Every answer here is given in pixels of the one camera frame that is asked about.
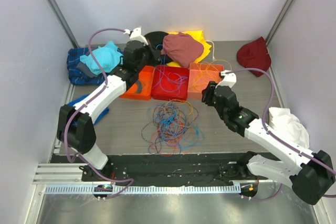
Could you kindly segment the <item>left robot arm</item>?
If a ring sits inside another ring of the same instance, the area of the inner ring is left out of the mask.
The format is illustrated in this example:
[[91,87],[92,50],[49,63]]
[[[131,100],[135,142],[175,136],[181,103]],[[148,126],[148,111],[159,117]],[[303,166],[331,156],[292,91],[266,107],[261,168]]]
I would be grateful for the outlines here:
[[138,81],[139,73],[145,66],[158,62],[157,58],[144,36],[130,39],[124,49],[122,64],[111,71],[107,82],[102,83],[79,103],[60,108],[57,139],[91,164],[94,167],[94,176],[102,182],[111,177],[112,169],[107,155],[96,144],[93,123],[110,103]]

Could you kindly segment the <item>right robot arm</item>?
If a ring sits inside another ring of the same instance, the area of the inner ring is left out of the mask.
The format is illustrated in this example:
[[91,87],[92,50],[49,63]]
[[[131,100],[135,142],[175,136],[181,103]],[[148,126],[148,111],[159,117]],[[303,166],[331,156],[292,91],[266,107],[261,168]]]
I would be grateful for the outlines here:
[[323,150],[315,153],[291,141],[281,140],[279,132],[256,113],[239,105],[229,86],[210,81],[202,91],[202,102],[214,107],[232,132],[261,145],[278,158],[273,161],[248,152],[237,166],[242,179],[255,175],[275,180],[290,187],[296,196],[310,205],[316,205],[335,183],[335,171],[328,153]]

